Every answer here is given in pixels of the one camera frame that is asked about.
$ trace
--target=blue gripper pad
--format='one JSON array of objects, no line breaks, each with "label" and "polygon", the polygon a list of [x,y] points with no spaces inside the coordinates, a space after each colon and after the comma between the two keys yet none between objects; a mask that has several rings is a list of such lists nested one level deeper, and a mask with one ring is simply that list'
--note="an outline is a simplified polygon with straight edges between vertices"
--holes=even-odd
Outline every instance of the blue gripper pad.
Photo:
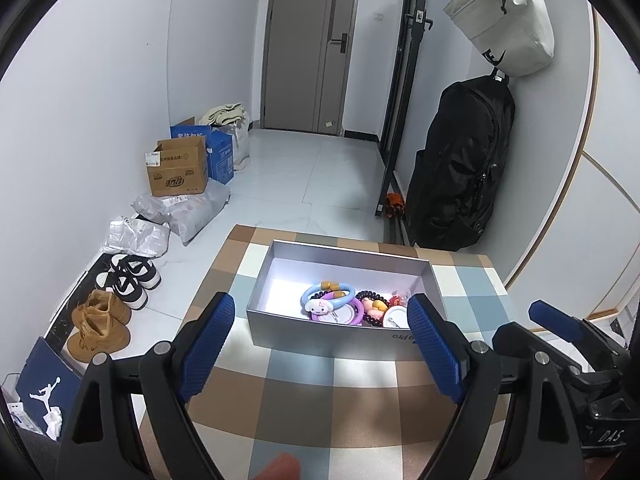
[{"label": "blue gripper pad", "polygon": [[465,397],[460,361],[416,296],[409,300],[407,318],[440,393],[459,404]]},{"label": "blue gripper pad", "polygon": [[582,339],[581,322],[545,303],[545,301],[538,300],[531,304],[529,319],[568,343],[578,342]]},{"label": "blue gripper pad", "polygon": [[182,361],[179,395],[184,403],[204,388],[235,319],[234,300],[224,294]]}]

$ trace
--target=metal screw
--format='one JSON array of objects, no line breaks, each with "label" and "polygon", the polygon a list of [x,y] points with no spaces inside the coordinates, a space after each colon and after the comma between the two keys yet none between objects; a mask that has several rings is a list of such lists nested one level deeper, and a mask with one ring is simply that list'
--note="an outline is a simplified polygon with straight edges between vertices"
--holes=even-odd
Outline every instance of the metal screw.
[{"label": "metal screw", "polygon": [[486,354],[489,351],[489,345],[484,341],[472,341],[471,349],[477,354]]},{"label": "metal screw", "polygon": [[104,352],[100,352],[99,354],[94,355],[94,358],[91,359],[91,362],[96,366],[103,365],[105,364],[105,362],[107,362],[107,354],[105,354]]},{"label": "metal screw", "polygon": [[158,355],[164,355],[169,350],[171,350],[171,343],[169,343],[168,341],[161,341],[159,343],[156,343],[156,345],[154,346],[154,352]]},{"label": "metal screw", "polygon": [[538,361],[541,365],[546,365],[549,362],[549,356],[544,352],[536,352],[536,361]]}]

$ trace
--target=sneaker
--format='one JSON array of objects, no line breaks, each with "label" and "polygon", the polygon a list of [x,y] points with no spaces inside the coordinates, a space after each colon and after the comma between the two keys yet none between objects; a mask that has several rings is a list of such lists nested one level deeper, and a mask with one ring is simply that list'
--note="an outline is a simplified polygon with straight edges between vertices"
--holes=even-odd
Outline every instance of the sneaker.
[{"label": "sneaker", "polygon": [[113,292],[94,290],[86,302],[78,305],[71,312],[71,321],[76,328],[82,325],[83,312],[107,312],[123,325],[131,320],[131,309]]},{"label": "sneaker", "polygon": [[156,266],[149,258],[133,254],[114,254],[111,257],[111,269],[124,270],[134,276],[146,290],[153,290],[162,279]]},{"label": "sneaker", "polygon": [[126,348],[131,341],[129,329],[108,312],[80,313],[79,332],[66,342],[71,357],[81,363],[89,363],[100,352],[112,354]]},{"label": "sneaker", "polygon": [[114,292],[133,310],[140,310],[146,305],[148,296],[135,276],[121,269],[102,272],[96,276],[95,288]]}]

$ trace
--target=person's finger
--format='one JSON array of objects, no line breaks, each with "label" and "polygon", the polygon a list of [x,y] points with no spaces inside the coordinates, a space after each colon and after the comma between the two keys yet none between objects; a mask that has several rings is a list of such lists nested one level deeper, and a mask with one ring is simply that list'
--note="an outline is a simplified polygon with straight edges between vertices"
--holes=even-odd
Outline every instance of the person's finger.
[{"label": "person's finger", "polygon": [[282,453],[254,480],[300,480],[300,462],[289,453]]}]

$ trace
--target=black and white sneaker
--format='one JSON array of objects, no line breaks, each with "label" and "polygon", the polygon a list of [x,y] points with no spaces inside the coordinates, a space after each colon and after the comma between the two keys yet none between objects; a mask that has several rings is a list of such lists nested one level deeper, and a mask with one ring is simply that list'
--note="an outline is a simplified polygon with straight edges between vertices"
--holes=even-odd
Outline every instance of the black and white sneaker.
[{"label": "black and white sneaker", "polygon": [[149,258],[133,254],[114,254],[111,257],[111,269],[128,272],[138,280],[147,290],[153,290],[160,285],[160,273]]},{"label": "black and white sneaker", "polygon": [[146,305],[148,296],[135,276],[121,269],[102,272],[96,276],[95,287],[99,290],[113,292],[132,310],[140,310]]}]

